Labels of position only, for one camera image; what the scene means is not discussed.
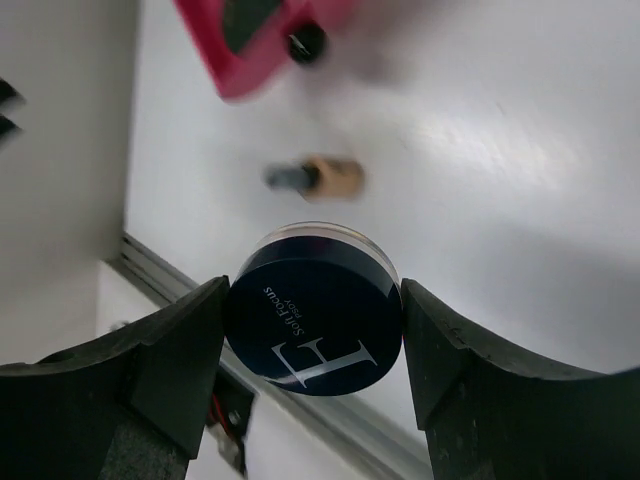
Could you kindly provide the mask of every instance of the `pink container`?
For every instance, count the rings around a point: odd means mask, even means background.
[[[251,93],[290,61],[289,37],[300,26],[338,29],[357,2],[272,0],[265,7],[265,0],[174,1],[223,99]]]

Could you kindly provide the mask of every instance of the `pink tray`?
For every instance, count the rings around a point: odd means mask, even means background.
[[[287,38],[296,27],[315,22],[325,31],[340,28],[357,0],[284,0],[242,49],[227,47],[223,7],[236,0],[174,0],[207,65],[220,97],[234,99],[259,88],[290,59]]]

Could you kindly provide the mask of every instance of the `dark blue lid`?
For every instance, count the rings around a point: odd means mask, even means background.
[[[285,390],[344,395],[395,363],[402,305],[394,278],[364,251],[299,236],[259,249],[225,302],[225,334],[254,373]]]

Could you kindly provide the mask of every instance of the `white table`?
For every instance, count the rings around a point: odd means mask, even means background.
[[[169,0],[143,7],[126,230],[155,253],[204,282],[281,225],[340,223],[516,343],[640,363],[640,4],[366,0],[321,67],[242,105]],[[262,185],[316,151],[363,163],[357,203]],[[361,396],[413,431],[402,361]]]

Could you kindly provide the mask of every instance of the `small bottle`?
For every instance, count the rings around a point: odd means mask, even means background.
[[[307,200],[352,199],[364,186],[364,170],[355,160],[313,155],[297,166],[274,166],[265,175],[272,189],[297,190]]]

